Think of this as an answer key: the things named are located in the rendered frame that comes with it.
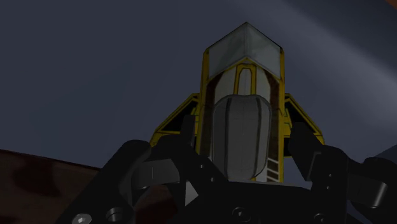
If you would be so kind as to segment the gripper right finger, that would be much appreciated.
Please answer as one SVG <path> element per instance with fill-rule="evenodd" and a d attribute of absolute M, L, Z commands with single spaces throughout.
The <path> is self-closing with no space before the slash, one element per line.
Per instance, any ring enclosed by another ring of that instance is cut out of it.
<path fill-rule="evenodd" d="M 372 224 L 397 224 L 397 164 L 369 157 L 359 163 L 323 145 L 304 123 L 293 124 L 288 151 L 302 177 L 312 182 L 311 224 L 359 224 L 352 206 Z"/>

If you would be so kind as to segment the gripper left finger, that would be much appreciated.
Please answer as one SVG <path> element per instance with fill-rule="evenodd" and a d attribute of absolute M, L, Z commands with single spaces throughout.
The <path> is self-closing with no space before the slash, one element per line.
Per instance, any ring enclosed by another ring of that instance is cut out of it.
<path fill-rule="evenodd" d="M 153 185 L 165 185 L 178 212 L 167 224 L 226 224 L 227 180 L 192 148 L 195 117 L 156 146 L 127 141 L 60 215 L 55 224 L 136 224 L 136 205 Z"/>

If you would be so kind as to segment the brown wooden furniture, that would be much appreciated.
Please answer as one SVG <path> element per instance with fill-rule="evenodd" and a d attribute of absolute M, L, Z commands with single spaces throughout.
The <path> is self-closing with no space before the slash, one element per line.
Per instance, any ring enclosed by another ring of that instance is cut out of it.
<path fill-rule="evenodd" d="M 0 150 L 0 224 L 55 224 L 99 168 Z"/>

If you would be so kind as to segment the yellow and white toy spaceship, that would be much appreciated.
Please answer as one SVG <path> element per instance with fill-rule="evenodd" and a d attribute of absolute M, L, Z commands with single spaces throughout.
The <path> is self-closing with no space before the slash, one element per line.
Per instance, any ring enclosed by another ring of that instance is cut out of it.
<path fill-rule="evenodd" d="M 205 50 L 199 92 L 155 129 L 150 143 L 180 133 L 186 115 L 195 117 L 193 148 L 235 181 L 283 182 L 295 122 L 323 140 L 319 127 L 285 91 L 282 47 L 249 23 Z"/>

